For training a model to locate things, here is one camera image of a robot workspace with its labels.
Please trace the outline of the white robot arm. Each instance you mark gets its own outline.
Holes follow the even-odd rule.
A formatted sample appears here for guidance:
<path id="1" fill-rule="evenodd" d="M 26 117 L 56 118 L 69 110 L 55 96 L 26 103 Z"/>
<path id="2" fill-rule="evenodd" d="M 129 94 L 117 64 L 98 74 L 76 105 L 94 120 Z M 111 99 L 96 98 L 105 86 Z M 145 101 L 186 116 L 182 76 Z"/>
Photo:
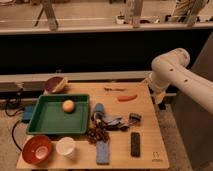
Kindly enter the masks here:
<path id="1" fill-rule="evenodd" d="M 155 57 L 151 63 L 152 72 L 147 77 L 148 86 L 160 94 L 173 85 L 213 114 L 213 82 L 188 70 L 189 62 L 190 55 L 183 48 Z"/>

